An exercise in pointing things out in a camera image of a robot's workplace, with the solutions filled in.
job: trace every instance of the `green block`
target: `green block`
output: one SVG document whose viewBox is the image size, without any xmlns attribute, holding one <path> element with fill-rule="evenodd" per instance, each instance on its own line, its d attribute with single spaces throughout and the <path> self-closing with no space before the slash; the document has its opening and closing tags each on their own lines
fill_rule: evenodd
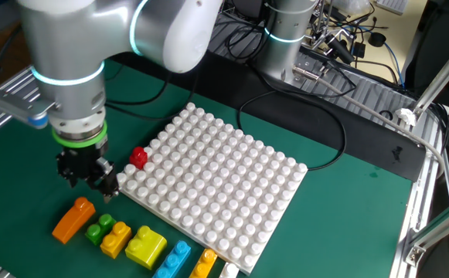
<svg viewBox="0 0 449 278">
<path fill-rule="evenodd" d="M 111 232 L 113 225 L 116 224 L 116 220 L 108 214 L 102 215 L 99 218 L 97 224 L 90 225 L 88 227 L 85 236 L 95 245 L 99 246 L 102 243 L 102 239 Z"/>
</svg>

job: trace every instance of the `gray cable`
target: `gray cable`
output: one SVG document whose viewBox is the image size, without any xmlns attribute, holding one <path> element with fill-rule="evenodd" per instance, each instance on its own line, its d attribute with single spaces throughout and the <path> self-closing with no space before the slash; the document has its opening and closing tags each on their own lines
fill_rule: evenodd
<svg viewBox="0 0 449 278">
<path fill-rule="evenodd" d="M 331 85 L 329 82 L 323 80 L 322 78 L 318 78 L 317 81 L 319 83 L 321 83 L 322 85 L 326 86 L 327 88 L 329 88 L 330 90 L 332 90 L 334 93 L 342 94 L 342 91 L 338 90 L 338 88 L 334 87 L 333 85 Z M 345 100 L 347 100 L 348 102 L 350 102 L 352 104 L 355 104 L 357 107 L 360 107 L 361 109 L 365 110 L 366 112 L 372 114 L 377 119 L 379 119 L 382 122 L 390 125 L 391 127 L 396 129 L 397 131 L 400 131 L 404 135 L 408 136 L 410 139 L 413 139 L 414 141 L 416 141 L 416 142 L 422 144 L 423 146 L 427 147 L 427 149 L 429 149 L 435 155 L 435 157 L 437 159 L 437 162 L 439 162 L 439 172 L 437 173 L 437 177 L 439 178 L 444 173 L 444 165 L 445 165 L 444 159 L 440 155 L 439 151 L 436 150 L 435 147 L 433 147 L 431 144 L 428 144 L 424 139 L 422 139 L 422 138 L 412 134 L 411 132 L 405 130 L 404 128 L 402 128 L 400 126 L 398 126 L 397 124 L 393 123 L 392 121 L 386 119 L 384 116 L 382 116 L 379 113 L 375 112 L 370 107 L 367 107 L 367 106 L 363 105 L 362 103 L 359 103 L 358 101 L 353 100 L 351 97 L 342 96 L 342 98 L 344 98 Z"/>
</svg>

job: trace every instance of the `robotic arm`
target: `robotic arm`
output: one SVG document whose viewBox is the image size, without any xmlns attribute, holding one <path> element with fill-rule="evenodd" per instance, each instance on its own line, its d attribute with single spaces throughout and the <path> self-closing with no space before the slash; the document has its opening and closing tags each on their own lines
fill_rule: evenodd
<svg viewBox="0 0 449 278">
<path fill-rule="evenodd" d="M 35 128 L 53 126 L 58 172 L 104 197 L 118 194 L 104 159 L 104 59 L 132 51 L 175 73 L 206 52 L 222 0 L 17 0 L 40 98 L 0 91 L 0 108 Z"/>
</svg>

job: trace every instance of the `toy building block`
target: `toy building block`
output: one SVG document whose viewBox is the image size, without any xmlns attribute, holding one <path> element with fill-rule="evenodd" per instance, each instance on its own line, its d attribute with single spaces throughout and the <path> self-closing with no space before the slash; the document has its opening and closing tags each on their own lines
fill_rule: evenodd
<svg viewBox="0 0 449 278">
<path fill-rule="evenodd" d="M 226 263 L 219 278 L 236 278 L 240 269 L 234 263 Z"/>
<path fill-rule="evenodd" d="M 176 273 L 183 263 L 185 263 L 188 255 L 190 254 L 191 248 L 186 244 L 186 242 L 180 240 L 176 243 L 175 248 L 171 250 L 169 255 L 165 258 L 161 267 L 155 272 L 153 278 L 174 278 Z"/>
<path fill-rule="evenodd" d="M 75 205 L 70 208 L 57 224 L 53 231 L 53 236 L 62 244 L 66 244 L 94 213 L 94 205 L 87 198 L 79 197 L 75 201 Z"/>
<path fill-rule="evenodd" d="M 99 218 L 99 222 L 88 227 L 85 236 L 95 245 L 99 246 L 102 243 L 102 239 L 108 234 L 112 229 L 116 220 L 112 216 L 105 214 Z"/>
<path fill-rule="evenodd" d="M 155 260 L 167 245 L 168 241 L 165 238 L 147 226 L 142 226 L 124 251 L 129 259 L 152 270 Z"/>
<path fill-rule="evenodd" d="M 148 161 L 148 155 L 144 148 L 136 147 L 131 153 L 130 163 L 133 164 L 139 170 L 144 168 L 145 163 Z"/>
<path fill-rule="evenodd" d="M 104 237 L 100 248 L 102 252 L 109 257 L 116 259 L 119 252 L 126 245 L 131 238 L 131 228 L 124 222 L 116 222 L 113 226 L 113 230 Z"/>
<path fill-rule="evenodd" d="M 189 278 L 206 278 L 209 275 L 210 269 L 216 262 L 217 254 L 211 249 L 203 250 L 203 254 L 200 256 L 195 268 L 190 274 Z"/>
</svg>

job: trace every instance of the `blue block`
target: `blue block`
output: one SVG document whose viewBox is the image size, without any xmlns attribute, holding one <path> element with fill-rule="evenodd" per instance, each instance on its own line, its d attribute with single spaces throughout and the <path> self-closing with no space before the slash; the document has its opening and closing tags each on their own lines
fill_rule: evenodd
<svg viewBox="0 0 449 278">
<path fill-rule="evenodd" d="M 161 267 L 155 272 L 153 278 L 173 278 L 185 263 L 190 254 L 190 246 L 186 242 L 180 240 L 176 243 L 175 248 L 171 250 L 169 255 L 165 258 Z"/>
</svg>

